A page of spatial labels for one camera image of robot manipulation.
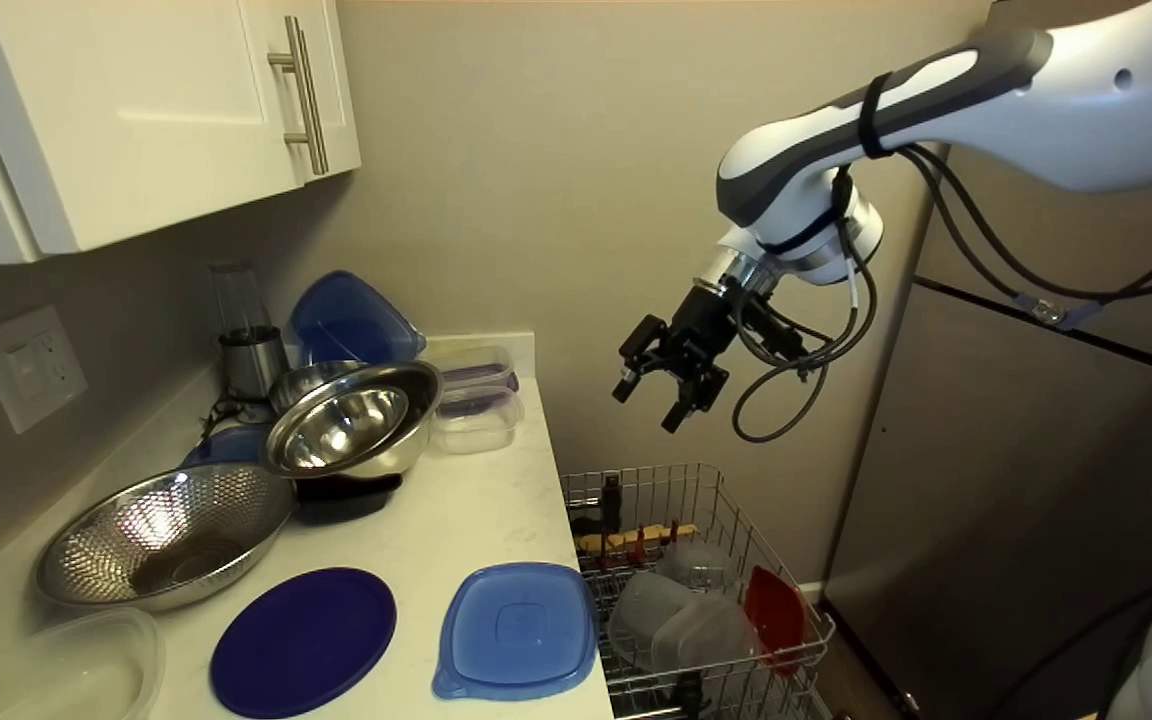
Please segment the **white cabinet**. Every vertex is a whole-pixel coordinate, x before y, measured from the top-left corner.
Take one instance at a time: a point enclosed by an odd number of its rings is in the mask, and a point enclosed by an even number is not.
[[[358,163],[331,0],[0,0],[0,266]]]

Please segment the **wall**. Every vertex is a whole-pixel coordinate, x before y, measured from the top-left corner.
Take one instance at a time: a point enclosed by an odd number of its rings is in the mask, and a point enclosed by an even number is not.
[[[852,471],[889,315],[834,371],[802,434],[748,447],[728,413],[755,368],[732,354],[716,413],[678,438],[664,376],[608,394],[621,342],[667,315],[725,231],[711,169],[753,126],[956,43],[984,0],[339,0],[366,171],[323,187],[311,245],[275,256],[275,308],[354,270],[429,331],[536,330],[565,468],[716,463],[753,525],[812,582]],[[922,226],[916,175],[859,169],[889,221],[883,308]],[[792,288],[792,315],[840,330],[840,293]],[[765,402],[765,419],[802,394]]]
[[[0,270],[0,319],[57,303],[88,376],[78,403],[25,438],[0,413],[0,541],[82,479],[112,438],[141,419],[135,410],[202,368],[209,342],[192,311],[196,274],[190,266],[190,256],[129,245]]]

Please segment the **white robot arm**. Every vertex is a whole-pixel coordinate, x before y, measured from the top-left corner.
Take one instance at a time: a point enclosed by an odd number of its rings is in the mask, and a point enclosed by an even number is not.
[[[786,275],[835,284],[880,245],[880,218],[840,169],[889,149],[967,143],[1069,194],[1152,186],[1152,0],[1094,24],[989,28],[961,49],[875,76],[817,114],[741,135],[719,161],[716,201],[732,221],[719,261],[673,326],[647,315],[626,345],[617,402],[645,371],[673,371],[664,429],[711,410],[736,331],[773,355],[805,342],[769,308]]]

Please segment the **red object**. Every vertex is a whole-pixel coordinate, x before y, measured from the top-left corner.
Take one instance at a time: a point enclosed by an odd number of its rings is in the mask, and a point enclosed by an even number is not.
[[[746,618],[748,618],[748,625],[760,635],[760,649],[769,657],[786,653],[786,649],[795,649],[810,635],[802,594],[789,588],[769,567],[753,567],[748,572]]]

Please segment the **electrical outlet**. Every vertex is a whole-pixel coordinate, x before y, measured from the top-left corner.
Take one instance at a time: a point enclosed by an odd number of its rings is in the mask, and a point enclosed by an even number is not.
[[[83,389],[83,368],[51,303],[0,326],[0,403],[17,438],[83,396]]]

